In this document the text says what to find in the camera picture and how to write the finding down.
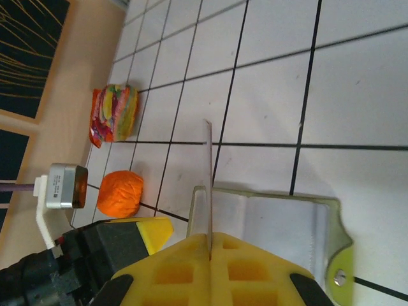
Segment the colorful candy package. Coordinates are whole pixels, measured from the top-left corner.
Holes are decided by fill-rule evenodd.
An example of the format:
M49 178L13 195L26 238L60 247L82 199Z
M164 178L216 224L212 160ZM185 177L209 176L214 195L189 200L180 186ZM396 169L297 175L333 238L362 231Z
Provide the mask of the colorful candy package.
M89 139L101 147L102 142L126 140L132 133L138 102L137 90L130 86L107 85L94 90Z

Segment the tile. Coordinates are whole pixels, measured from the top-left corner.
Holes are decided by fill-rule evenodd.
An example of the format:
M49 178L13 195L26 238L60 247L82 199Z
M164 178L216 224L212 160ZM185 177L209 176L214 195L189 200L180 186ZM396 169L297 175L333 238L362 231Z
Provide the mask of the tile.
M316 8L317 0L249 1L238 63L310 48Z
M162 2L164 2L164 0L147 0L147 9L151 10L153 7L159 5Z
M137 214L135 214L132 217L153 217L153 215L154 215L154 210L144 207L144 206L140 206ZM116 218L112 218L112 217L109 217L108 215L102 214L99 211L99 209L96 208L93 222L100 221L100 220L110 220L110 219L116 219Z
M353 306L406 306L407 302L377 290L354 284Z
M295 148L222 146L215 187L289 193Z
M228 8L231 5L241 2L240 0L203 0L200 11L200 19L208 17L214 13Z
M206 76L184 84L173 141L202 142L202 120L212 123L212 139L219 141L232 72Z
M408 152L301 149L295 192L338 198L354 275L407 294L407 184Z
M194 28L191 28L161 42L153 87L184 79L193 34Z
M113 64L112 72L110 73L108 83L117 85L126 84L131 65L132 65L131 56Z
M408 30L318 50L303 143L408 145Z
M296 143L309 56L237 69L222 140Z
M103 142L102 146L92 148L88 162L88 184L99 187L101 185L105 166L108 161L110 146L112 143Z
M243 17L244 5L240 5L198 24L188 77L234 66Z
M166 244L163 246L162 250L172 246L173 244L176 244L177 242L183 240L187 236L187 227L188 227L188 222L185 222L180 219L176 219L174 217L170 217L169 215L165 215L161 212L158 212L156 214L156 217L167 217L170 219L171 223L173 224L173 235L170 237L170 239L166 242Z
M155 143L136 145L131 170L143 178L141 202L152 207L156 207L168 146Z
M166 0L146 12L137 50L161 39L168 5L169 0Z
M200 0L171 0L164 36L197 22Z
M85 207L76 209L72 219L72 226L80 228L81 226L92 223L94 211L96 208L96 201L98 200L99 190L91 186L87 187L87 197L85 199Z
M146 8L147 0L133 0L130 1L129 7L127 9L125 22L128 22L132 18L141 15Z
M137 18L123 27L115 59L120 59L135 51L141 25L142 18Z
M138 94L138 106L136 109L136 118L135 122L133 123L133 130L132 133L128 138L126 138L127 142L135 142L138 139L138 134L140 130L140 125L142 124L143 112L146 105L147 99L147 92L140 92Z
M317 45L380 31L408 22L408 2L324 0L321 7Z
M115 171L130 170L135 145L135 143L126 142L113 143L106 164L105 175Z
M171 145L158 209L188 218L193 189L203 185L204 148L202 145ZM217 147L213 146L213 167Z
M135 86L139 91L148 89L150 86L158 49L159 44L156 43L135 53L129 75L129 84Z
M140 127L139 140L169 142L182 84L151 90Z

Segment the orange play dough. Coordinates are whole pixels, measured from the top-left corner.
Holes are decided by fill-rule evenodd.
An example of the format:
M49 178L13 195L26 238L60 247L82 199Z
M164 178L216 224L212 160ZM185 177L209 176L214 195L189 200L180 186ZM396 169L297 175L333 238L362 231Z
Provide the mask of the orange play dough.
M105 215L127 218L139 210L143 179L131 171L109 173L102 180L96 206Z

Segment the black plastic part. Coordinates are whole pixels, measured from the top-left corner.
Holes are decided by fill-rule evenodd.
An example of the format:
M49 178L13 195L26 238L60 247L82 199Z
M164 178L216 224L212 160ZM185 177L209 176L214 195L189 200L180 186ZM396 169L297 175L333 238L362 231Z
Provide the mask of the black plastic part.
M135 222L96 222L65 233L51 250L0 270L0 306L87 305L114 273L149 254Z
M108 281L90 306L105 306L106 301L109 301L109 306L120 306L132 282L133 277L129 274Z
M314 279L297 273L291 274L290 277L305 306L334 306Z

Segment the metal screw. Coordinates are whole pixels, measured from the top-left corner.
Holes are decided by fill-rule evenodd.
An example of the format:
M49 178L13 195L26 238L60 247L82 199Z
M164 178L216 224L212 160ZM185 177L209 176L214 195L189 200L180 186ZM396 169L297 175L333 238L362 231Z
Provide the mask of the metal screw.
M338 286L343 286L346 283L346 273L342 269L338 269L334 275L334 283Z

